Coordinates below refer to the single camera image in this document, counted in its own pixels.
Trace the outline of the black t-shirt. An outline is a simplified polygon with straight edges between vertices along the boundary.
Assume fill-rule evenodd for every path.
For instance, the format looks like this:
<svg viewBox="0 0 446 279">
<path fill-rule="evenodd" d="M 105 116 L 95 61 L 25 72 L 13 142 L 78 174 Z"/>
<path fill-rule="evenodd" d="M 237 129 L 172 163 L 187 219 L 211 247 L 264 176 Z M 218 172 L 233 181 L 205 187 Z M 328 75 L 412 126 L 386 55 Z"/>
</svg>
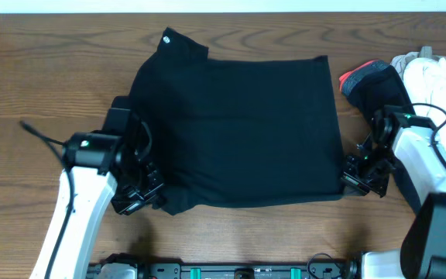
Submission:
<svg viewBox="0 0 446 279">
<path fill-rule="evenodd" d="M 342 197 L 343 149 L 328 59 L 214 60 L 165 29 L 129 103 L 165 184 L 156 207 L 251 208 Z"/>
</svg>

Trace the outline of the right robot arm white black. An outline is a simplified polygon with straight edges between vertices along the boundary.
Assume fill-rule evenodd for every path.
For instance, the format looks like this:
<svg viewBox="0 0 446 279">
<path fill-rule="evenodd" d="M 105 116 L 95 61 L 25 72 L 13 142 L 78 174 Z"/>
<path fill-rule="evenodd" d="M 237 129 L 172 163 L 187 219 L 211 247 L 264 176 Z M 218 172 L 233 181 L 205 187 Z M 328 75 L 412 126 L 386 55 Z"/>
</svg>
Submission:
<svg viewBox="0 0 446 279">
<path fill-rule="evenodd" d="M 360 154 L 345 158 L 341 182 L 383 197 L 389 175 L 403 167 L 422 206 L 400 249 L 348 261 L 343 278 L 446 278 L 446 154 L 438 146 L 440 126 L 412 110 L 386 105 L 374 113 Z"/>
</svg>

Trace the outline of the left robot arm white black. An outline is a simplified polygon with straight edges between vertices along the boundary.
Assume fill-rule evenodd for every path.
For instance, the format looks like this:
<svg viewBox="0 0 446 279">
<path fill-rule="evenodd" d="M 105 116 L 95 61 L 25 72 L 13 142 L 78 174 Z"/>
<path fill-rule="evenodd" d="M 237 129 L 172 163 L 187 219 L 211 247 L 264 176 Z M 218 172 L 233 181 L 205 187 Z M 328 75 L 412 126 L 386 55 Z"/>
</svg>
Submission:
<svg viewBox="0 0 446 279">
<path fill-rule="evenodd" d="M 31 276 L 84 278 L 105 211 L 154 203 L 164 179 L 148 158 L 150 131 L 75 133 L 63 145 L 56 207 Z"/>
</svg>

